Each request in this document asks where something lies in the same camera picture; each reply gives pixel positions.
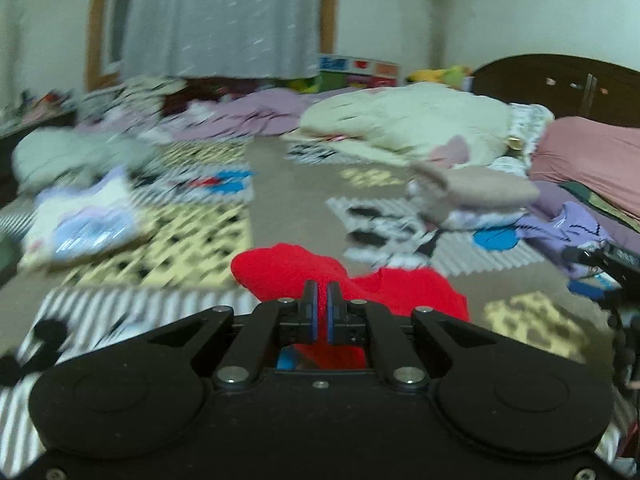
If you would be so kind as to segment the patterned cartoon bed blanket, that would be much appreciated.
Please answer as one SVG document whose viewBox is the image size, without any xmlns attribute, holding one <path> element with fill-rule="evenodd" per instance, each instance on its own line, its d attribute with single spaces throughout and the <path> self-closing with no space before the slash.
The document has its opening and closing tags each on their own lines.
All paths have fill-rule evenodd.
<svg viewBox="0 0 640 480">
<path fill-rule="evenodd" d="M 469 232 L 424 226 L 405 196 L 402 168 L 326 156 L 307 145 L 254 140 L 172 148 L 187 158 L 248 172 L 250 200 L 155 204 L 148 244 L 102 263 L 1 282 L 1 349 L 27 361 L 40 318 L 65 318 L 67 352 L 93 347 L 118 321 L 166 324 L 214 304 L 241 312 L 254 297 L 230 264 L 244 250 L 279 243 L 337 259 L 349 272 L 431 266 L 469 301 L 480 326 L 568 356 L 606 375 L 612 330 L 595 304 L 570 294 L 563 274 L 526 244 L 503 252 Z"/>
</svg>

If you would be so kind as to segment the white folded graphic shirt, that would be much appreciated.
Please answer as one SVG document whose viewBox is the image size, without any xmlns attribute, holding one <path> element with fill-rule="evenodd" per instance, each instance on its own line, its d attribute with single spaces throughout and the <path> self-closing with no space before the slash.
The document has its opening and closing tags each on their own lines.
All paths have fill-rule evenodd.
<svg viewBox="0 0 640 480">
<path fill-rule="evenodd" d="M 47 188 L 37 196 L 18 267 L 35 270 L 85 262 L 142 242 L 150 234 L 149 223 L 134 203 L 128 174 L 117 167 L 90 188 Z"/>
</svg>

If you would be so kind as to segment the yellow green plush toy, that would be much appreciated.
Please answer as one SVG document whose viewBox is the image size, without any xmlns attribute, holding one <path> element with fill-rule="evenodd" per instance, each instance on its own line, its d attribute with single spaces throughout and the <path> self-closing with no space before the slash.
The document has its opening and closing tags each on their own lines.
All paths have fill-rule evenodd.
<svg viewBox="0 0 640 480">
<path fill-rule="evenodd" d="M 416 70 L 406 77 L 407 84 L 418 82 L 434 82 L 444 84 L 449 88 L 464 90 L 469 87 L 472 78 L 472 70 L 463 65 L 454 65 L 447 68 L 424 68 Z"/>
</svg>

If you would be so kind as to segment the lilac folded garment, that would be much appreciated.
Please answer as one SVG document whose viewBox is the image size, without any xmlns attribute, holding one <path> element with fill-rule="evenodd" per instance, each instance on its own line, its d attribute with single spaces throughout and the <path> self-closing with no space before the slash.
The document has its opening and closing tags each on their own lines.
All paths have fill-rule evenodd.
<svg viewBox="0 0 640 480">
<path fill-rule="evenodd" d="M 565 202 L 560 212 L 549 221 L 526 214 L 515 223 L 515 234 L 541 252 L 571 280 L 589 278 L 597 274 L 598 270 L 595 266 L 564 260 L 564 249 L 601 248 L 605 242 L 613 240 L 598 220 L 582 205 L 573 202 Z"/>
</svg>

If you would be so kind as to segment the striped folded clothes pile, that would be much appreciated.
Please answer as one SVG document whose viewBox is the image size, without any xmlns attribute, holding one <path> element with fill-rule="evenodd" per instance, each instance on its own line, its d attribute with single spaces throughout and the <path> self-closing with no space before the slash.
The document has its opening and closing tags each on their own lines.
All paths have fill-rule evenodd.
<svg viewBox="0 0 640 480">
<path fill-rule="evenodd" d="M 78 117 L 99 117 L 114 107 L 142 114 L 158 113 L 166 96 L 186 88 L 182 78 L 137 76 L 122 84 L 86 93 L 77 105 Z"/>
</svg>

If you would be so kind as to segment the grey bundled garment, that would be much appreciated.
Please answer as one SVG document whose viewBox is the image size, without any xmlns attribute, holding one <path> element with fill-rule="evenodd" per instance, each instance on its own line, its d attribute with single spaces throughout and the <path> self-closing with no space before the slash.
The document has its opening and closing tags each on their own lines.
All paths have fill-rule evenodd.
<svg viewBox="0 0 640 480">
<path fill-rule="evenodd" d="M 117 167 L 136 174 L 159 157 L 156 146 L 124 134 L 47 127 L 17 143 L 12 170 L 18 192 L 34 196 L 51 186 L 88 188 Z"/>
</svg>

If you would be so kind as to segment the colourful cardboard box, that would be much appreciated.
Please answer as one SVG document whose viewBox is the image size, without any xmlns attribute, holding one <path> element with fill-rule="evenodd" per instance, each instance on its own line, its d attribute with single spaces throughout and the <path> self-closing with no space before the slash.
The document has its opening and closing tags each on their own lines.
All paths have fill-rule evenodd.
<svg viewBox="0 0 640 480">
<path fill-rule="evenodd" d="M 321 92 L 343 88 L 397 87 L 399 66 L 394 63 L 353 58 L 337 54 L 322 54 L 317 84 Z"/>
</svg>

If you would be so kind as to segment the pink blanket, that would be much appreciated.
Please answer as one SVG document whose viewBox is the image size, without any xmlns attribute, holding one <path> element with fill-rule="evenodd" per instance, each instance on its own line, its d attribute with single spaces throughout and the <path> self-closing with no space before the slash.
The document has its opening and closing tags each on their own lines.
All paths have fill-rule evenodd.
<svg viewBox="0 0 640 480">
<path fill-rule="evenodd" d="M 528 170 L 533 180 L 575 181 L 628 216 L 639 217 L 639 130 L 563 117 L 537 141 Z"/>
</svg>

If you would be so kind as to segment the grey speckled curtain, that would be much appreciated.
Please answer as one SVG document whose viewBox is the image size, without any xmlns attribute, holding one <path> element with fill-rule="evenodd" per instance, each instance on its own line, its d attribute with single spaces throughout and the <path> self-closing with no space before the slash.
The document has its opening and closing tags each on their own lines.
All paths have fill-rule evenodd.
<svg viewBox="0 0 640 480">
<path fill-rule="evenodd" d="M 122 65 L 148 76 L 316 76 L 320 0 L 131 0 Z"/>
</svg>

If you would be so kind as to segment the purple crumpled bedsheet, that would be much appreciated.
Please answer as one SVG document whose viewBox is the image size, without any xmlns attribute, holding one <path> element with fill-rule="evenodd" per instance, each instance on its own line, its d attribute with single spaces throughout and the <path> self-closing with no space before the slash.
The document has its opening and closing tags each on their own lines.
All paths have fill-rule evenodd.
<svg viewBox="0 0 640 480">
<path fill-rule="evenodd" d="M 143 134 L 160 144 L 240 136 L 280 136 L 295 130 L 309 107 L 345 92 L 347 89 L 298 93 L 272 88 L 229 102 L 191 101 L 184 112 L 163 118 Z"/>
</svg>

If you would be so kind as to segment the beige folded sweater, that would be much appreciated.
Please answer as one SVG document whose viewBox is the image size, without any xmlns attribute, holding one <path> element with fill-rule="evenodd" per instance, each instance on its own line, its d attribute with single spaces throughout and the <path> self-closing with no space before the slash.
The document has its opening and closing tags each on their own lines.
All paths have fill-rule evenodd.
<svg viewBox="0 0 640 480">
<path fill-rule="evenodd" d="M 463 208 L 526 209 L 540 195 L 528 179 L 486 167 L 444 169 L 428 162 L 416 162 L 411 169 L 411 180 L 442 190 L 447 198 Z"/>
</svg>

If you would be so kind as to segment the white patterned folded garment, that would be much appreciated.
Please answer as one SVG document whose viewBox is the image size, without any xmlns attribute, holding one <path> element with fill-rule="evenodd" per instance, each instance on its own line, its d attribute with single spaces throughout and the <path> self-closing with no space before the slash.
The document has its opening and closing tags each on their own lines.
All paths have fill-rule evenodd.
<svg viewBox="0 0 640 480">
<path fill-rule="evenodd" d="M 427 223 L 447 231 L 477 231 L 512 226 L 520 220 L 526 209 L 463 208 L 454 204 L 442 190 L 419 180 L 407 184 L 408 200 Z"/>
</svg>

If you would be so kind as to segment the dark wooden headboard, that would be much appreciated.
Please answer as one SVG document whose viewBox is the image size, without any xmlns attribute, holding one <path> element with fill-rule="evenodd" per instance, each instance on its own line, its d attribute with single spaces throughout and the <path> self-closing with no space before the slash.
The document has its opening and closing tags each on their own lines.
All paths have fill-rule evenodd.
<svg viewBox="0 0 640 480">
<path fill-rule="evenodd" d="M 637 128 L 639 84 L 640 74 L 624 66 L 564 54 L 522 54 L 474 70 L 471 91 L 506 103 L 543 105 L 557 118 Z"/>
</svg>

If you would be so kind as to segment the red knit sweater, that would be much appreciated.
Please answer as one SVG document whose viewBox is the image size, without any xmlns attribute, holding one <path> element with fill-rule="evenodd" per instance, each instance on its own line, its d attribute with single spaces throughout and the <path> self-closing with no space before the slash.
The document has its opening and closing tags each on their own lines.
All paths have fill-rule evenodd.
<svg viewBox="0 0 640 480">
<path fill-rule="evenodd" d="M 408 316 L 416 307 L 434 310 L 468 322 L 468 300 L 442 275 L 430 268 L 404 270 L 381 268 L 351 276 L 337 260 L 315 255 L 289 244 L 254 248 L 233 258 L 231 273 L 241 286 L 262 302 L 302 296 L 305 283 L 314 281 L 318 291 L 318 341 L 296 349 L 325 370 L 359 370 L 367 366 L 361 349 L 334 346 L 326 336 L 326 286 L 340 285 L 344 299 L 365 299 L 384 304 L 396 315 Z"/>
</svg>

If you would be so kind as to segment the cream fluffy blanket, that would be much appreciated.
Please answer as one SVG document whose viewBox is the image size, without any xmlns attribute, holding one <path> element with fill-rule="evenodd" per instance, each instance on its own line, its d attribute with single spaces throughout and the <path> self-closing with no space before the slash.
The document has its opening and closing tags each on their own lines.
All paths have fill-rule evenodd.
<svg viewBox="0 0 640 480">
<path fill-rule="evenodd" d="M 309 107 L 297 134 L 334 144 L 349 155 L 405 166 L 428 159 L 458 136 L 469 165 L 487 166 L 506 152 L 512 108 L 501 101 L 420 82 L 340 93 Z"/>
</svg>

